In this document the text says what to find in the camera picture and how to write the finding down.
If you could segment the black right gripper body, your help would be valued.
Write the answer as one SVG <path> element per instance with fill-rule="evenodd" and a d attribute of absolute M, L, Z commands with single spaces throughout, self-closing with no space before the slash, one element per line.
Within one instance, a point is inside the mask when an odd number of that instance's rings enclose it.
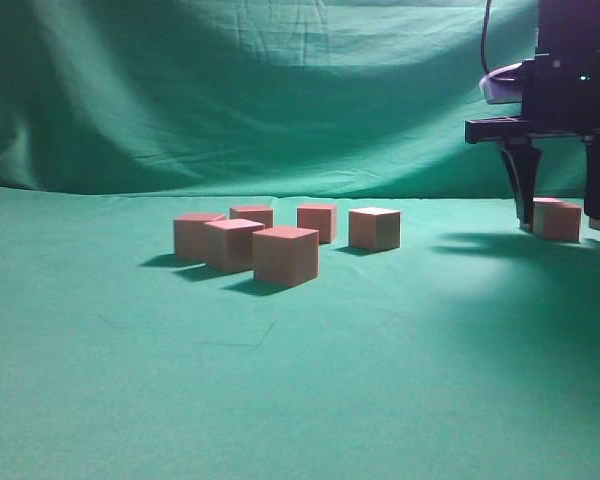
<path fill-rule="evenodd" d="M 587 61 L 540 54 L 520 63 L 520 113 L 466 121 L 467 143 L 600 134 L 600 51 Z"/>

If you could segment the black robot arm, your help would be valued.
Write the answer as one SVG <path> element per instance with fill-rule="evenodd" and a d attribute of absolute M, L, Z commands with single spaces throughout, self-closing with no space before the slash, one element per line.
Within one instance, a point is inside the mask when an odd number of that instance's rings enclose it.
<path fill-rule="evenodd" d="M 495 142 L 511 184 L 517 218 L 534 225 L 536 138 L 577 137 L 585 146 L 584 212 L 600 220 L 600 1 L 540 1 L 533 58 L 486 70 L 490 104 L 518 103 L 517 116 L 468 120 L 469 144 Z"/>

